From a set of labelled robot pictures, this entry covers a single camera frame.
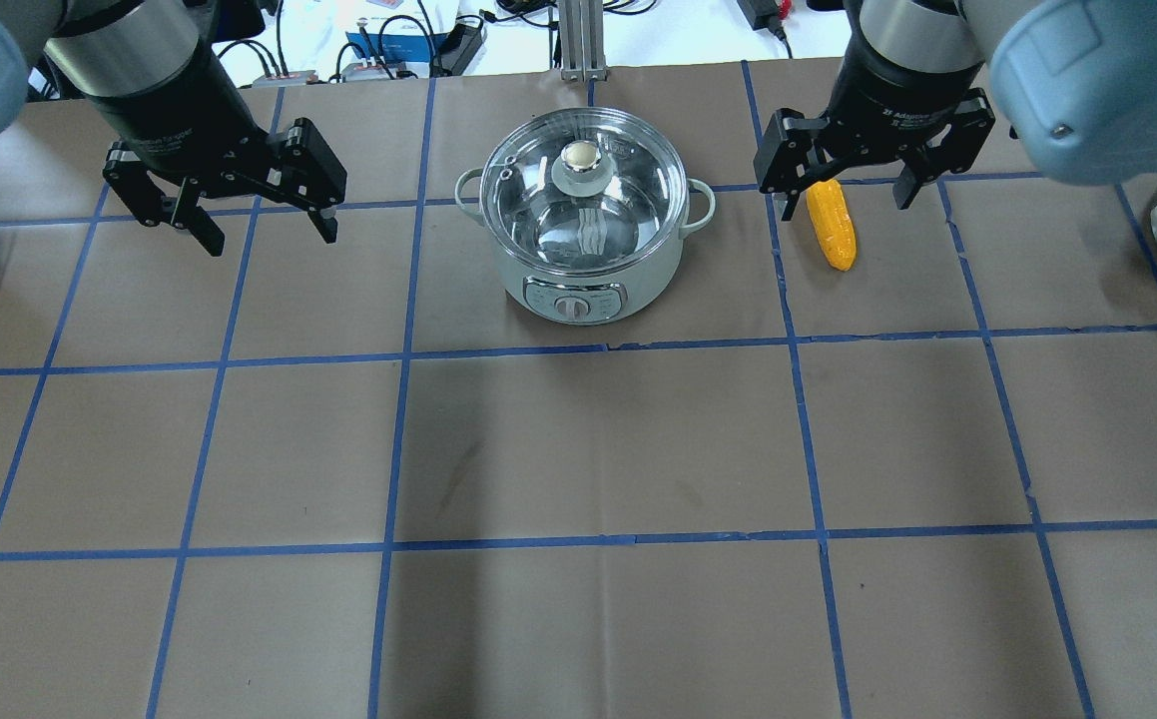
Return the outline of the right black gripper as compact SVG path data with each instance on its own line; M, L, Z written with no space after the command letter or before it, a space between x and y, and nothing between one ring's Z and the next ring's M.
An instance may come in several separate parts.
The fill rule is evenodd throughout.
M843 1L852 27L828 105L773 113L753 157L760 191L789 222L815 183L901 163L892 188L911 210L943 174L973 167L996 123L974 85L983 56L952 1Z

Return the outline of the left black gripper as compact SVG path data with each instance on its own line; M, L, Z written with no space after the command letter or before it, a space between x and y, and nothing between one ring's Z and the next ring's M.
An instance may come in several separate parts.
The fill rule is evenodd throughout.
M220 258L224 233L200 200L259 196L337 242L340 159L309 119L261 129L180 1L79 1L45 53L115 129L103 176L140 223Z

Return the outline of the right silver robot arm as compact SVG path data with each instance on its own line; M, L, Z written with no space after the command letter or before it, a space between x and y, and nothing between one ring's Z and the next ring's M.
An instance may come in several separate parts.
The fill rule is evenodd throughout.
M828 107L783 108L753 170L793 217L808 188L901 166L892 191L975 163L998 118L1038 173L1101 186L1157 173L1157 1L847 1Z

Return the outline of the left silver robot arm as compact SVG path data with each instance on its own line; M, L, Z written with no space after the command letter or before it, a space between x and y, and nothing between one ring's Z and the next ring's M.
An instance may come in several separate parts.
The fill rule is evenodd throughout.
M336 242L340 159L308 118L261 129L180 1L0 1L0 135L40 56L117 133L103 176L137 222L172 225L218 258L224 233L200 200L258 196Z

